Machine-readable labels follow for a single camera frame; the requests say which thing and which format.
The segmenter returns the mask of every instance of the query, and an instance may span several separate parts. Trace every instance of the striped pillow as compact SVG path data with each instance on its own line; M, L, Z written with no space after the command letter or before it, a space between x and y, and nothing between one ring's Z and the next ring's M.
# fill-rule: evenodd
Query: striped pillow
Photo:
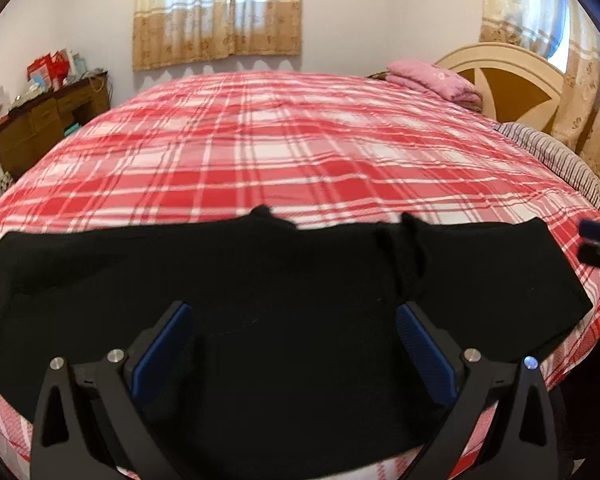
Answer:
M503 123L495 129L531 153L600 210L600 180L586 162L563 143L520 123Z

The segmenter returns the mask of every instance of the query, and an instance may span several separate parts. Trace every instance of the white wall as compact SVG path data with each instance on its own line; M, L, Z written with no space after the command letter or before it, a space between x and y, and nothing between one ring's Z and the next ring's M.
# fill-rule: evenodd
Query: white wall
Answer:
M67 0L70 47L90 68L107 68L119 104L157 82L192 73L297 70L367 75L388 60L390 0L303 0L302 56L240 56L141 73L131 71L135 0Z
M480 36L482 0L393 0L392 8L394 59L433 63Z
M61 0L11 0L0 14L0 86L12 100L26 85L27 66L66 41L60 9Z

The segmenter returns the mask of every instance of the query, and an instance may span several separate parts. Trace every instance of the red plaid bed sheet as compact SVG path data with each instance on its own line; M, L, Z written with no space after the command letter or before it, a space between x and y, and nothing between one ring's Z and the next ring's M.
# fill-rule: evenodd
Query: red plaid bed sheet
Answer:
M600 270L576 260L578 221L600 213L492 126L376 80L273 72L185 78L58 144L0 200L0 236L211 221L263 203L303 228L395 222L403 211L445 224L538 216L595 305L542 363L552 386L600 338ZM492 417L483 413L456 473L475 459ZM0 449L17 455L8 463L20 478L28 478L31 430L0 396ZM393 480L416 453L340 478Z

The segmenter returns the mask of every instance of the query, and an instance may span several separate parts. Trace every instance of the pink blanket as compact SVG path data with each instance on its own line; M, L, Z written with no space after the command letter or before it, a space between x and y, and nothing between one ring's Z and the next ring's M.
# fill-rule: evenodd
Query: pink blanket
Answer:
M464 106L482 108L482 96L464 77L444 68L422 61L405 59L388 67L391 74L386 80L419 92L433 92L443 99Z

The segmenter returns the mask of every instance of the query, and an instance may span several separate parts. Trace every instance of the black garment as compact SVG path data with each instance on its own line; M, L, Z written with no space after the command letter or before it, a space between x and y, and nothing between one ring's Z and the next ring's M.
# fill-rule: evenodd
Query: black garment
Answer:
M183 467L306 479L424 443L441 412L395 330L415 299L461 346L542 359L591 308L539 219L510 226L296 230L266 208L223 222L0 241L0 392L31 420L48 362L125 348L173 300L196 333L177 413Z

